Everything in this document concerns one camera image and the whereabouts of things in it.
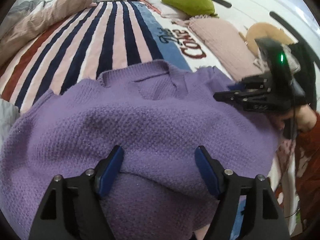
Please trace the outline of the red sleeve forearm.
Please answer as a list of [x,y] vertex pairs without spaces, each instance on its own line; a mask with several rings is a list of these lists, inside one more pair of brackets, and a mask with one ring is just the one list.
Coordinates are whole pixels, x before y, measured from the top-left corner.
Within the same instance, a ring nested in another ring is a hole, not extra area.
[[300,131],[296,139],[296,190],[303,232],[292,239],[319,239],[319,113],[316,115],[315,127]]

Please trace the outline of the person right hand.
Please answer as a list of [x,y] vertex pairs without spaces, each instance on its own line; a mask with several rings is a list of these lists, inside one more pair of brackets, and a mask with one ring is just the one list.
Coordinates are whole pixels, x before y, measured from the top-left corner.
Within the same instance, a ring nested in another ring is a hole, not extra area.
[[312,130],[317,122],[316,112],[313,111],[309,105],[292,108],[286,113],[274,113],[271,114],[269,118],[271,119],[271,122],[279,129],[283,129],[285,127],[286,120],[293,118],[297,124],[298,130],[302,132],[308,132]]

